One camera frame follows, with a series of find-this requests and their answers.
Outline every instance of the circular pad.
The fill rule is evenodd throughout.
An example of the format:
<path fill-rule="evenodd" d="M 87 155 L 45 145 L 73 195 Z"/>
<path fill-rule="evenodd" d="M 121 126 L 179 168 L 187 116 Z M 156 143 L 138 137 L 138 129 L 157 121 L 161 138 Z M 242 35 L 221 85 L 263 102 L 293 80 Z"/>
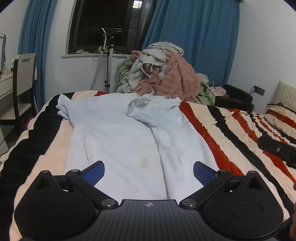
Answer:
<path fill-rule="evenodd" d="M 93 221 L 92 202 L 79 194 L 40 190 L 24 198 L 15 210 L 22 236 L 35 240 L 63 240 L 83 232 Z"/>
<path fill-rule="evenodd" d="M 223 236 L 256 240 L 273 235 L 283 220 L 275 198 L 262 190 L 246 188 L 217 194 L 203 207 L 205 221 Z"/>
<path fill-rule="evenodd" d="M 249 200 L 238 200 L 229 204 L 230 214 L 239 219 L 254 219 L 262 214 L 262 207 L 256 202 Z"/>

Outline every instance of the white cloth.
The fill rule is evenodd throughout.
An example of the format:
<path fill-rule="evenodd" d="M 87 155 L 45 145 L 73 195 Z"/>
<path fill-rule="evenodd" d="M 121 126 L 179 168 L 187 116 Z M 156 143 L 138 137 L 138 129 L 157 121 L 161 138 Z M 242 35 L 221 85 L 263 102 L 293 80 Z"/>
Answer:
<path fill-rule="evenodd" d="M 147 123 L 158 145 L 170 199 L 178 203 L 202 184 L 193 175 L 201 161 L 214 170 L 218 166 L 205 140 L 180 111 L 179 98 L 143 95 L 128 106 L 128 116 Z"/>
<path fill-rule="evenodd" d="M 201 161 L 218 170 L 208 145 L 180 111 L 179 98 L 108 94 L 71 101 L 60 95 L 58 113 L 74 126 L 65 171 L 97 160 L 105 175 L 95 185 L 122 199 L 176 199 L 202 187 L 193 175 Z"/>
<path fill-rule="evenodd" d="M 150 76 L 144 71 L 143 64 L 151 64 L 151 70 L 153 65 L 163 66 L 166 63 L 165 53 L 158 48 L 143 50 L 143 53 L 133 63 L 129 77 L 122 81 L 122 84 L 118 87 L 118 93 L 130 93 L 139 84 L 140 80 L 144 78 L 150 78 Z"/>
<path fill-rule="evenodd" d="M 116 199 L 167 199 L 163 168 L 151 129 L 127 116 L 136 93 L 71 101 L 60 95 L 58 113 L 74 126 L 66 172 L 105 165 L 96 188 Z"/>
<path fill-rule="evenodd" d="M 163 51 L 171 51 L 173 53 L 179 54 L 181 56 L 183 56 L 184 54 L 184 50 L 182 48 L 180 48 L 177 45 L 174 45 L 170 42 L 156 42 L 153 44 L 150 44 L 147 49 L 150 48 L 158 48 L 158 49 L 162 49 Z"/>

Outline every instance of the blue gripper pad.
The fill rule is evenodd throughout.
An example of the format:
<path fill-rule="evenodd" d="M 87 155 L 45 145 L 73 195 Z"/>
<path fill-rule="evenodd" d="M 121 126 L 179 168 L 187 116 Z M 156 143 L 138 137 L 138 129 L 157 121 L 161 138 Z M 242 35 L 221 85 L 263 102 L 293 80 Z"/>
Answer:
<path fill-rule="evenodd" d="M 94 186 L 105 174 L 105 165 L 102 161 L 97 161 L 82 171 L 82 179 Z"/>
<path fill-rule="evenodd" d="M 193 165 L 193 175 L 203 186 L 206 186 L 217 177 L 218 172 L 197 161 Z"/>

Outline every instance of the red stripe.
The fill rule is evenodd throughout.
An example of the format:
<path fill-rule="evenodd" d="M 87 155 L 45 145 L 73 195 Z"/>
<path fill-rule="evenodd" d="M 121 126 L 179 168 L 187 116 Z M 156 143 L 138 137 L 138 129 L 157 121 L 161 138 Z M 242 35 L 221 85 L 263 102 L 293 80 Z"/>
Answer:
<path fill-rule="evenodd" d="M 34 116 L 29 117 L 29 119 L 26 121 L 26 123 L 25 123 L 25 130 L 28 129 L 29 122 L 30 122 L 32 119 L 34 119 Z"/>
<path fill-rule="evenodd" d="M 101 96 L 107 94 L 106 92 L 103 91 L 98 91 L 94 96 Z"/>
<path fill-rule="evenodd" d="M 180 111 L 187 117 L 190 123 L 194 126 L 197 132 L 203 137 L 213 153 L 215 161 L 219 169 L 224 169 L 230 171 L 233 175 L 244 175 L 243 172 L 231 161 L 221 150 L 220 146 L 208 133 L 207 129 L 200 123 L 200 121 L 195 117 L 190 105 L 182 101 L 180 104 Z"/>
<path fill-rule="evenodd" d="M 258 120 L 259 120 L 259 122 L 261 123 L 261 125 L 262 126 L 264 126 L 266 129 L 268 129 L 275 137 L 278 137 L 279 139 L 280 139 L 280 141 L 281 142 L 283 142 L 283 143 L 286 143 L 286 144 L 288 144 L 281 136 L 279 136 L 278 134 L 276 134 L 275 132 L 273 132 L 269 127 L 268 127 L 268 125 L 266 125 L 263 121 L 262 121 L 262 119 L 258 116 L 257 117 L 258 118 Z"/>
<path fill-rule="evenodd" d="M 2 153 L 1 155 L 0 155 L 0 158 L 4 155 L 4 154 L 6 154 L 7 152 L 9 152 L 9 150 L 8 151 L 6 151 L 6 152 L 4 152 L 4 153 Z"/>
<path fill-rule="evenodd" d="M 234 113 L 233 118 L 238 121 L 240 126 L 244 129 L 244 131 L 248 134 L 248 136 L 257 143 L 258 137 L 255 131 L 251 130 L 247 121 L 240 115 L 240 113 Z M 295 178 L 291 175 L 289 170 L 287 169 L 285 163 L 277 156 L 270 154 L 269 152 L 263 151 L 263 154 L 269 157 L 272 163 L 279 168 L 288 178 L 290 178 L 293 182 L 296 182 Z"/>
<path fill-rule="evenodd" d="M 230 112 L 234 112 L 234 113 L 240 113 L 240 110 L 238 110 L 238 109 L 229 109 L 229 108 L 226 108 L 226 110 L 228 110 Z"/>
<path fill-rule="evenodd" d="M 267 110 L 266 114 L 271 114 L 273 116 L 275 116 L 277 119 L 279 119 L 280 121 L 288 124 L 289 126 L 293 127 L 296 129 L 296 123 L 295 121 L 291 120 L 289 117 L 286 117 L 274 110 Z"/>

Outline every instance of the pink fluffy blanket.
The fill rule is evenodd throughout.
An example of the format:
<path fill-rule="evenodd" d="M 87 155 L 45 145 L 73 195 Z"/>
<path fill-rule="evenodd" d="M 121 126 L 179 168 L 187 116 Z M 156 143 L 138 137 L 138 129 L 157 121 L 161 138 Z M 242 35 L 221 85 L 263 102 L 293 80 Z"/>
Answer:
<path fill-rule="evenodd" d="M 180 55 L 165 52 L 167 73 L 159 79 L 159 67 L 153 67 L 152 78 L 141 80 L 133 92 L 139 95 L 155 92 L 155 95 L 179 97 L 183 101 L 195 102 L 201 80 L 195 75 L 193 67 Z"/>

